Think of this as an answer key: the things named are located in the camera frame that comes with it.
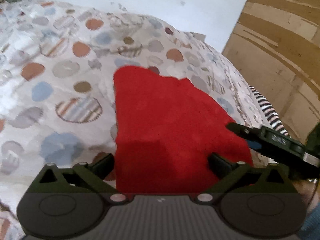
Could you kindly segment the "dotted patchwork bed quilt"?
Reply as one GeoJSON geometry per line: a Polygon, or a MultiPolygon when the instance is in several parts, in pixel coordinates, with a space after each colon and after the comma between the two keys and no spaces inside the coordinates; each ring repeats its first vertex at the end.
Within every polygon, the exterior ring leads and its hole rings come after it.
{"type": "Polygon", "coordinates": [[[64,2],[1,3],[1,239],[21,239],[22,195],[45,163],[114,152],[113,74],[121,66],[187,78],[239,124],[268,126],[238,70],[158,18],[64,2]]]}

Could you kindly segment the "black white pink striped garment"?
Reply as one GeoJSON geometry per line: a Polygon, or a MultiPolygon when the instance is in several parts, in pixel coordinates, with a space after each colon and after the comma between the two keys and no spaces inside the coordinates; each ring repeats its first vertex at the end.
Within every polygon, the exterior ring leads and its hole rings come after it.
{"type": "Polygon", "coordinates": [[[261,110],[263,111],[267,121],[270,126],[277,132],[285,135],[287,137],[291,137],[281,122],[278,113],[272,106],[272,104],[264,97],[258,90],[256,90],[253,86],[249,86],[251,92],[253,93],[255,99],[257,100],[261,110]]]}

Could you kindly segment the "brown wooden wardrobe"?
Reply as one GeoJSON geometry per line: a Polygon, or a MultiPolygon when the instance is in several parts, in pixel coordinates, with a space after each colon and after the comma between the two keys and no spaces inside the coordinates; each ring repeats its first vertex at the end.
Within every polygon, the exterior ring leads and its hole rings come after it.
{"type": "Polygon", "coordinates": [[[223,54],[305,141],[319,122],[319,0],[247,0],[223,54]]]}

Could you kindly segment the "red long-sleeve shirt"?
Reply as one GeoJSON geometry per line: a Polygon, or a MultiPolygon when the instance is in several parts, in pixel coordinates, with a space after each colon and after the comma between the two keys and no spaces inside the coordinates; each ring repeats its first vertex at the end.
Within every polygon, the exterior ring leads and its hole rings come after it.
{"type": "Polygon", "coordinates": [[[188,79],[126,66],[113,80],[118,191],[198,194],[218,181],[208,167],[212,153],[253,163],[247,142],[227,129],[232,118],[188,79]]]}

